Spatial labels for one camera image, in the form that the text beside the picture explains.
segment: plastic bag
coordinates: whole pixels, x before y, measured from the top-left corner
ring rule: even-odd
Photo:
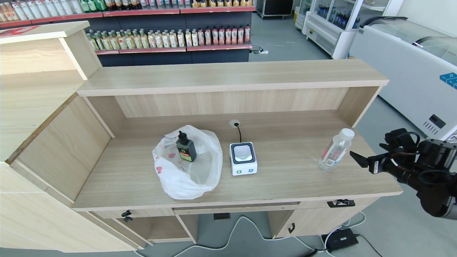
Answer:
[[[181,159],[176,141],[179,131],[194,141],[197,157]],[[162,187],[171,198],[195,199],[213,190],[222,170],[222,148],[215,133],[186,125],[165,135],[152,151],[154,168]]]

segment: checkout counter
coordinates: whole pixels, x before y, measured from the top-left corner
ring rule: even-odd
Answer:
[[[199,214],[250,211],[267,212],[274,238],[321,235],[402,192],[389,174],[373,176],[349,156],[332,173],[318,166],[332,136],[355,127],[388,83],[363,61],[101,67],[83,37],[88,25],[44,25],[33,37],[0,40],[2,69],[17,61],[12,53],[24,57],[1,78],[1,233],[13,235],[1,247],[111,252],[196,243]],[[232,176],[232,119],[255,144],[257,174]],[[186,124],[218,136],[222,175],[203,196],[174,200],[151,152]],[[351,150],[373,154],[357,132]],[[355,205],[331,208],[339,199]]]

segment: bottle cap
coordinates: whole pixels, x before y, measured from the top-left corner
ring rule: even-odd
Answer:
[[[354,131],[352,131],[351,129],[347,129],[347,128],[344,128],[340,131],[340,136],[344,139],[348,139],[348,140],[351,140],[354,138],[356,134],[354,133]]]
[[[179,131],[178,138],[179,138],[179,142],[183,145],[186,145],[189,142],[189,139],[187,139],[187,134],[182,131]]]

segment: black bottle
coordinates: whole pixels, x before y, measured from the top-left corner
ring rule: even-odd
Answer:
[[[178,140],[176,141],[176,146],[178,147],[179,156],[186,161],[194,161],[197,157],[197,152],[195,151],[195,145],[192,140],[187,138],[187,134],[179,131]]]

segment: cabinet handle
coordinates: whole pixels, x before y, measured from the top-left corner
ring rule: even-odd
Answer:
[[[333,201],[328,201],[327,204],[329,205],[330,208],[351,207],[351,206],[356,205],[354,200],[348,200],[348,199],[338,199],[338,200],[336,200],[336,203],[334,203]]]
[[[289,230],[289,234],[291,234],[292,231],[295,230],[295,223],[292,223],[292,228],[288,228],[287,230]]]
[[[129,220],[133,220],[133,219],[130,218],[130,217],[125,217],[125,218],[124,218],[124,221],[125,221],[126,223],[127,223]]]
[[[123,214],[121,214],[122,217],[127,217],[129,215],[131,215],[132,213],[130,212],[130,210],[127,210],[126,212],[124,212]]]

